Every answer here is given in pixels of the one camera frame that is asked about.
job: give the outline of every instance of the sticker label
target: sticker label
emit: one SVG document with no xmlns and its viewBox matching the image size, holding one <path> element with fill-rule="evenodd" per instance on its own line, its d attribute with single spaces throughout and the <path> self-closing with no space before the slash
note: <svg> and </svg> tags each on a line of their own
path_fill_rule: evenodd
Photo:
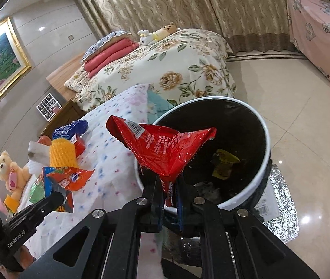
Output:
<svg viewBox="0 0 330 279">
<path fill-rule="evenodd" d="M 263 195 L 259 199 L 255 208 L 258 210 L 260 216 L 263 217 L 265 223 L 281 215 L 279 211 L 279 206 L 277 204 L 277 199 L 274 194 L 273 186 L 270 180 L 268 180 Z"/>
<path fill-rule="evenodd" d="M 72 136 L 70 142 L 71 142 L 71 143 L 75 143 L 75 142 L 77 142 L 77 135 L 76 135 L 76 134 L 75 134 L 74 136 Z"/>
<path fill-rule="evenodd" d="M 125 124 L 134 133 L 136 138 L 139 138 L 143 134 L 143 132 L 145 131 L 140 125 L 138 125 L 137 123 L 134 123 L 130 120 L 126 120 Z"/>
</svg>

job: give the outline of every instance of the wall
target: wall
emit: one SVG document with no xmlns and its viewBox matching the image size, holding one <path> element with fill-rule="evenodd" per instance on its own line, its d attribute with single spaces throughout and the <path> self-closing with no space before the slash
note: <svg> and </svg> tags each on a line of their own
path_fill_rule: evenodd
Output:
<svg viewBox="0 0 330 279">
<path fill-rule="evenodd" d="M 86 51 L 96 38 L 73 0 L 32 4 L 15 13 L 11 21 L 32 70 L 0 102 L 0 153 L 7 150 L 19 166 L 24 166 L 29 141 L 37 140 L 47 124 L 36 105 L 49 92 L 62 101 L 46 76 Z M 0 198 L 6 194 L 0 181 Z"/>
</svg>

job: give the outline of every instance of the green package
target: green package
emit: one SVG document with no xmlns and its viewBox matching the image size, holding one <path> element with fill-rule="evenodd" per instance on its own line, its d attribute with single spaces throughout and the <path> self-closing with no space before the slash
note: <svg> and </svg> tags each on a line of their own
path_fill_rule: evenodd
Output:
<svg viewBox="0 0 330 279">
<path fill-rule="evenodd" d="M 31 203 L 39 202 L 41 199 L 45 197 L 45 189 L 44 189 L 44 177 L 42 174 L 38 176 L 33 186 L 31 187 L 29 201 Z"/>
</svg>

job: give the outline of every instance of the barcode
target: barcode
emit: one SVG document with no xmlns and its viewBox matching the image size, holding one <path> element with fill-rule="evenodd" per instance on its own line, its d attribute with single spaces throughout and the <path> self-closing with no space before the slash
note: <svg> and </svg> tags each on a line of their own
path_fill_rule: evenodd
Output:
<svg viewBox="0 0 330 279">
<path fill-rule="evenodd" d="M 261 207 L 258 209 L 258 211 L 259 211 L 259 214 L 260 214 L 260 215 L 262 215 L 262 214 L 267 214 L 267 212 L 268 212 L 268 208 L 267 208 L 267 206 L 261 206 Z"/>
<path fill-rule="evenodd" d="M 144 132 L 144 129 L 140 125 L 130 120 L 126 120 L 125 124 L 129 127 L 131 131 L 133 131 L 136 138 L 139 138 Z"/>
</svg>

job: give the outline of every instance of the wooden nightstand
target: wooden nightstand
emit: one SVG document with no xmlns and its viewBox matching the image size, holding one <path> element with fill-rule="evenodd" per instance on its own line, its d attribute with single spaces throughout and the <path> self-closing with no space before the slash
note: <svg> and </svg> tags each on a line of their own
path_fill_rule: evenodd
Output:
<svg viewBox="0 0 330 279">
<path fill-rule="evenodd" d="M 66 101 L 74 99 L 76 93 L 66 88 L 64 83 L 81 67 L 80 61 L 83 56 L 84 53 L 80 53 L 46 77 L 50 85 L 53 86 Z"/>
<path fill-rule="evenodd" d="M 86 113 L 83 112 L 76 103 L 70 99 L 51 119 L 45 129 L 41 132 L 42 135 L 46 135 L 53 139 L 53 132 L 56 128 L 68 125 L 75 120 L 82 118 Z"/>
</svg>

